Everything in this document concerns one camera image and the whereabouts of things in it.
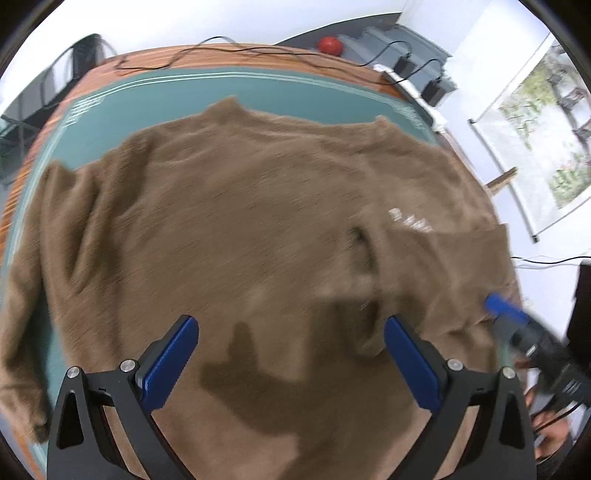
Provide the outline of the person's right hand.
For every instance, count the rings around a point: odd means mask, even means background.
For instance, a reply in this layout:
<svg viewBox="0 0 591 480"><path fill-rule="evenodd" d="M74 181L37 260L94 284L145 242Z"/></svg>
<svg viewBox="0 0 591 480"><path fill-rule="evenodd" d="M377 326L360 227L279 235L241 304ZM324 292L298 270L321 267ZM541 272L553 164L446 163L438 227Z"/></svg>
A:
<svg viewBox="0 0 591 480"><path fill-rule="evenodd" d="M534 410L533 405L539 401L538 384L529 380L530 372L537 368L527 359L515 362L517 372L525 375L525 403L530 413L531 425L534 430L534 456L538 467L550 467L552 462L561 463L564 456L572 448L573 437L569 416L579 405L570 402L567 407L559 410Z"/></svg>

